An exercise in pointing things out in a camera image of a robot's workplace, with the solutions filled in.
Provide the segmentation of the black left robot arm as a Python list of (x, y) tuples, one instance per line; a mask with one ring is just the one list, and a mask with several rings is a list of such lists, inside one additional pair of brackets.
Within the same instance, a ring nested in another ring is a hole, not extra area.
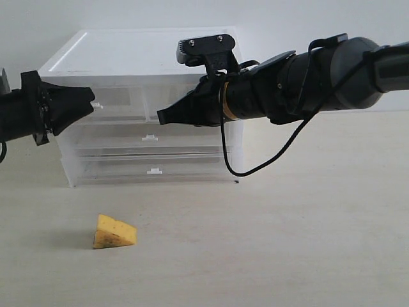
[(1, 141), (33, 136), (36, 145), (49, 142), (94, 111), (95, 94), (88, 87), (58, 86), (41, 80), (36, 70), (20, 75), (21, 88), (11, 89), (1, 69)]

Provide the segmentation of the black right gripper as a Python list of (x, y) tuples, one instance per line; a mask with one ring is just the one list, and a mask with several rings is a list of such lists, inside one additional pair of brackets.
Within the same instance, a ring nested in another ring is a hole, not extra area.
[(161, 125), (179, 123), (218, 127), (226, 122), (268, 118), (276, 125), (297, 121), (279, 98), (279, 72), (295, 51), (274, 56), (262, 63), (239, 64), (231, 51), (201, 55), (206, 75), (196, 88), (171, 106), (157, 111)]

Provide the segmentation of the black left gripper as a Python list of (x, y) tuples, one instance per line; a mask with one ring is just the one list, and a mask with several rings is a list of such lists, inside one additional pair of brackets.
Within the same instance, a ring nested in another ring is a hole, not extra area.
[(89, 87), (47, 83), (36, 70), (23, 72), (20, 78), (21, 88), (13, 90), (6, 72), (1, 71), (2, 143), (32, 135), (36, 145), (47, 144), (49, 133), (58, 136), (94, 111), (95, 94)]

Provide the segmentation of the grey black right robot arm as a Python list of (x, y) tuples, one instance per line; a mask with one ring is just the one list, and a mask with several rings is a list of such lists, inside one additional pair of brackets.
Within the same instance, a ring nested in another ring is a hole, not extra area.
[(390, 91), (408, 89), (408, 44), (380, 46), (340, 34), (312, 41), (305, 53), (288, 51), (262, 63), (237, 62), (228, 34), (181, 40), (177, 61), (206, 74), (184, 97), (159, 110), (162, 125), (216, 127), (268, 118), (275, 125), (322, 111), (367, 109)]

